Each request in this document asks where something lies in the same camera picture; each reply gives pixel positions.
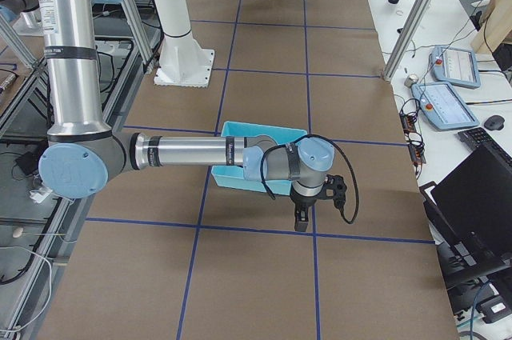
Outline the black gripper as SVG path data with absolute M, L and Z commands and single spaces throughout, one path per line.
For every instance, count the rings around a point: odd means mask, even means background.
M 314 188 L 292 186 L 290 199 L 294 204 L 294 230 L 306 231 L 309 225 L 309 210 L 316 203 L 322 186 Z

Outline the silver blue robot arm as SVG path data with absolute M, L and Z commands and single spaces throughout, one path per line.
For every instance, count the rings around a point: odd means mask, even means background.
M 317 135 L 277 144 L 257 137 L 149 137 L 116 134 L 105 122 L 95 49 L 93 0 L 38 0 L 54 108 L 48 148 L 38 164 L 46 186 L 86 198 L 129 170 L 167 165 L 239 166 L 248 180 L 291 183 L 294 228 L 303 232 L 318 200 L 342 210 L 346 186 L 333 176 L 335 144 Z

